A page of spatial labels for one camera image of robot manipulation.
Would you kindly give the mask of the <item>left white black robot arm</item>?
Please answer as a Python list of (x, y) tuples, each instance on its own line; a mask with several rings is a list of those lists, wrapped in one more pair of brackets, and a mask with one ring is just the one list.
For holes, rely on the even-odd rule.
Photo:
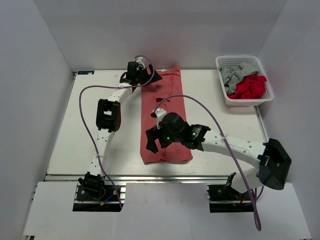
[[(115, 133), (120, 129), (122, 104), (133, 94), (135, 89), (150, 85), (161, 79), (162, 77), (156, 73), (150, 60), (138, 55), (134, 58), (134, 61), (128, 62), (127, 70), (121, 75), (118, 86), (90, 85), (80, 91), (78, 97), (80, 118), (93, 143), (95, 155), (92, 158), (88, 172), (84, 178), (80, 178), (78, 181), (83, 190), (93, 199), (100, 200), (105, 196), (105, 179), (108, 179), (114, 185), (113, 180), (104, 170), (102, 161), (108, 143), (111, 142)], [(85, 121), (82, 108), (84, 92), (93, 88), (114, 90), (108, 98), (100, 99), (97, 103), (95, 119), (97, 137), (93, 137)]]

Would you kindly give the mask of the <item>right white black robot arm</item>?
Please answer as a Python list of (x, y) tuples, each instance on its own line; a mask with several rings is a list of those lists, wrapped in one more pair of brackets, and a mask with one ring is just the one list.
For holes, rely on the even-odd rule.
[(190, 150), (230, 156), (252, 166), (228, 176), (222, 192), (229, 198), (236, 200), (259, 187), (284, 189), (292, 160), (278, 140), (253, 142), (222, 136), (208, 126), (189, 125), (177, 113), (164, 109), (156, 110), (151, 116), (156, 125), (146, 130), (146, 149), (153, 153), (177, 143)]

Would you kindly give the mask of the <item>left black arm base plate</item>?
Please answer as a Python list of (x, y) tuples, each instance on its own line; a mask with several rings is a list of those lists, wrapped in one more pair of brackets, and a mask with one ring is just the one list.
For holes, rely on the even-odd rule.
[(121, 211), (120, 203), (113, 185), (105, 185), (98, 196), (78, 185), (73, 202), (73, 212), (111, 212)]

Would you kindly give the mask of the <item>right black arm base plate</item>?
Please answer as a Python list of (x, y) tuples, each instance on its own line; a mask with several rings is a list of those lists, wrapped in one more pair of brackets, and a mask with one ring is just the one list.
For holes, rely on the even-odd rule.
[(252, 213), (253, 204), (249, 193), (236, 193), (224, 185), (207, 186), (210, 213)]

